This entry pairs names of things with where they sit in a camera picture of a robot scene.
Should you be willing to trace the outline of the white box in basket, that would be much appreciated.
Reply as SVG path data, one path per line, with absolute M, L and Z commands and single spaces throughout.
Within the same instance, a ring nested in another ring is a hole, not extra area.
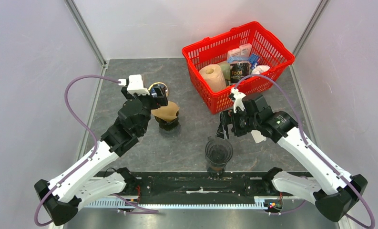
M 252 44 L 246 43 L 246 44 L 240 45 L 239 50 L 240 50 L 241 58 L 248 58 L 251 54 Z
M 240 54 L 241 54 L 241 50 L 239 48 L 229 50 L 227 52 L 227 62 L 231 62 L 231 59 L 233 57 L 240 57 Z

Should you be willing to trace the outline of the blue packet in basket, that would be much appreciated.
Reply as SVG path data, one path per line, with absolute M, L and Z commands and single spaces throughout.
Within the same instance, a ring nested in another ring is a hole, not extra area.
M 254 69 L 259 65 L 260 56 L 252 53 L 247 60 L 250 63 L 250 69 Z

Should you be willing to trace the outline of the white paper sheet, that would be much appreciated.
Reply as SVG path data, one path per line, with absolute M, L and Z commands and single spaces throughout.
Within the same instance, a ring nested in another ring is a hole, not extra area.
M 251 131 L 252 138 L 254 139 L 255 143 L 261 143 L 263 141 L 266 141 L 266 137 L 261 134 L 260 131 L 253 130 Z

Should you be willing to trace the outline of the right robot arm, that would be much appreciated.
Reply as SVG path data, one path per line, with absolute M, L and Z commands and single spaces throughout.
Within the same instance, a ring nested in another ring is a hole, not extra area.
M 312 180 L 292 175 L 280 168 L 270 169 L 262 181 L 267 195 L 284 192 L 316 206 L 332 222 L 340 221 L 361 201 L 367 179 L 352 175 L 312 143 L 298 122 L 284 111 L 273 112 L 263 96 L 247 99 L 242 92 L 232 92 L 231 109 L 220 113 L 218 137 L 228 139 L 251 134 L 256 143 L 272 140 L 289 152 L 311 174 Z

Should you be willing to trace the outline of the glass jar with brown band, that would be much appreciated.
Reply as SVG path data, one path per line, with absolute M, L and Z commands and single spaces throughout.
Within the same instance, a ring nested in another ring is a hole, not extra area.
M 217 165 L 213 163 L 207 163 L 206 169 L 208 174 L 214 177 L 220 177 L 225 172 L 226 165 Z

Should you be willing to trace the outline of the brown paper coffee filter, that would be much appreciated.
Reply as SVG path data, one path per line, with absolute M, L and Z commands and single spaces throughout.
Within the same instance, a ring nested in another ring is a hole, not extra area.
M 179 105 L 176 103 L 169 101 L 167 106 L 161 106 L 158 109 L 154 109 L 151 111 L 152 115 L 161 120 L 166 122 L 171 122 L 178 117 L 178 112 L 180 110 Z

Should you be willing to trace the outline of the clear glass dripper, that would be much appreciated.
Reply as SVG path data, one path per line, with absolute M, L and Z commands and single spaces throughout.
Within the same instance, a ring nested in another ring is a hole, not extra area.
M 233 147 L 225 139 L 208 137 L 205 146 L 205 159 L 207 163 L 227 165 L 233 156 Z

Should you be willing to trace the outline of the red plastic basket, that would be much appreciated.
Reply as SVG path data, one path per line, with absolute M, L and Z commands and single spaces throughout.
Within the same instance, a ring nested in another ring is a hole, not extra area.
M 190 80 L 212 114 L 233 105 L 231 89 L 269 89 L 295 56 L 260 23 L 252 21 L 182 48 Z

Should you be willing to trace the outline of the white plastic bag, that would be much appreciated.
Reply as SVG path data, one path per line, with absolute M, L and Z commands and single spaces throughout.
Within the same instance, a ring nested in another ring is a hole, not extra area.
M 258 65 L 252 71 L 251 74 L 262 74 L 270 69 L 268 65 Z

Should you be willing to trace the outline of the dark green glass dripper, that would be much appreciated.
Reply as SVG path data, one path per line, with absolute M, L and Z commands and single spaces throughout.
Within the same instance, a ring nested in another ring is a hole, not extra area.
M 155 120 L 157 121 L 159 127 L 162 130 L 165 130 L 165 131 L 171 131 L 179 125 L 179 118 L 178 117 L 175 118 L 172 121 L 165 121 L 165 120 L 155 116 Z

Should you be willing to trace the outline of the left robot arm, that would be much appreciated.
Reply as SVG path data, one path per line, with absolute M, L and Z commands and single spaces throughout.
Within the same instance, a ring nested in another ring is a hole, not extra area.
M 120 158 L 144 136 L 151 119 L 151 111 L 167 106 L 165 90 L 131 89 L 124 86 L 126 97 L 118 116 L 94 147 L 73 166 L 50 181 L 39 180 L 34 188 L 56 226 L 70 221 L 85 206 L 108 195 L 123 192 L 132 194 L 136 179 L 126 168 L 118 169 L 100 180 L 90 181 L 101 169 Z

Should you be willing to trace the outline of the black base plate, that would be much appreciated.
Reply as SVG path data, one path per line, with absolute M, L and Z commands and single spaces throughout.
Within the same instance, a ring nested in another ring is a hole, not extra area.
M 142 204 L 249 204 L 254 197 L 282 196 L 263 180 L 264 172 L 131 172 L 121 196 Z

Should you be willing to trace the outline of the beige paper towel roll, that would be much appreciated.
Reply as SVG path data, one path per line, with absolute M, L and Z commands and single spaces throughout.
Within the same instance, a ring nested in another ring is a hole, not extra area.
M 210 64 L 199 71 L 212 92 L 217 93 L 226 88 L 225 78 L 218 64 Z

